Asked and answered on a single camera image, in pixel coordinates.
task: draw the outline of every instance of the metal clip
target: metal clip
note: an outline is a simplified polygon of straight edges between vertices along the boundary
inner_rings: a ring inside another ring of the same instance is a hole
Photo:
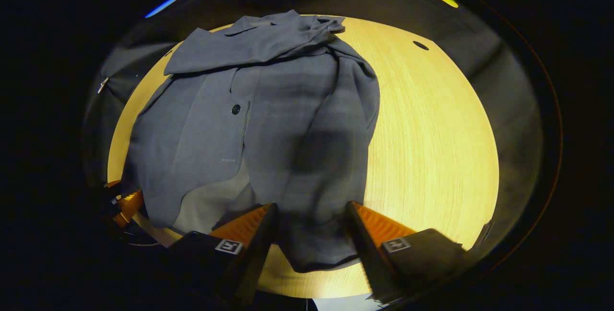
[[[109,77],[105,78],[105,80],[100,84],[100,88],[98,88],[98,92],[97,92],[98,94],[105,87],[105,84],[107,83],[107,81],[109,81]]]

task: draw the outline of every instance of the orange gripper pad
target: orange gripper pad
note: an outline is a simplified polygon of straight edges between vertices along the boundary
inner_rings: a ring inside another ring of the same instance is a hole
[[[266,204],[245,215],[241,215],[233,221],[230,221],[230,223],[209,233],[209,235],[220,239],[239,241],[247,248],[258,229],[258,225],[265,214],[267,214],[269,206],[270,204]]]
[[[397,221],[385,217],[377,211],[371,210],[365,206],[362,206],[356,202],[352,202],[362,223],[365,225],[367,232],[371,237],[371,240],[375,244],[375,247],[380,248],[384,241],[405,237],[406,235],[416,233],[415,230],[407,228]]]
[[[114,220],[121,228],[124,228],[130,220],[132,220],[134,214],[143,206],[143,193],[141,190],[138,190],[120,199],[118,203],[121,208],[121,213],[117,214]]]

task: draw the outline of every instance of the blue light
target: blue light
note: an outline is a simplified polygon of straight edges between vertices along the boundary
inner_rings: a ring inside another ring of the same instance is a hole
[[[162,5],[156,7],[153,11],[151,11],[149,14],[147,14],[147,16],[145,16],[145,18],[149,18],[149,17],[153,16],[154,14],[164,10],[165,7],[171,5],[175,1],[176,0],[167,0],[167,1],[163,2]]]

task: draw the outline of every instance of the gray fabric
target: gray fabric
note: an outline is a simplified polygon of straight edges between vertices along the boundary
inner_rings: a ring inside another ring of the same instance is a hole
[[[182,232],[197,230],[201,233],[209,233],[217,224],[221,215],[231,206],[243,206],[249,208],[253,204],[236,204],[237,195],[248,186],[249,177],[246,164],[242,163],[239,172],[232,179],[213,184],[207,184],[186,193],[181,202],[179,215],[172,227]]]
[[[344,204],[364,197],[379,86],[333,35],[342,21],[289,11],[186,38],[166,66],[172,77],[135,122],[127,158],[126,184],[143,190],[154,226],[185,221],[177,218],[184,195],[232,179],[244,159],[250,196],[237,194],[242,204],[229,204],[225,192],[195,197],[210,205],[206,223],[222,217],[213,210],[220,199],[226,210],[276,202],[278,243],[297,271],[355,254],[340,221]],[[310,235],[320,245],[301,241]]]

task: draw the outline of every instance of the wooden table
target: wooden table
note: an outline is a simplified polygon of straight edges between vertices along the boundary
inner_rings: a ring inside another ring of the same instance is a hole
[[[381,91],[364,206],[417,231],[436,228],[471,248],[493,215],[498,189],[493,130],[478,96],[434,42],[355,18],[343,24],[346,31],[338,36],[371,64]],[[170,57],[152,68],[120,117],[109,152],[109,181],[121,179],[134,119],[164,81]],[[142,215],[134,219],[165,246],[181,237],[153,228]],[[269,250],[259,289],[298,298],[371,292],[362,265],[298,274],[277,245]]]

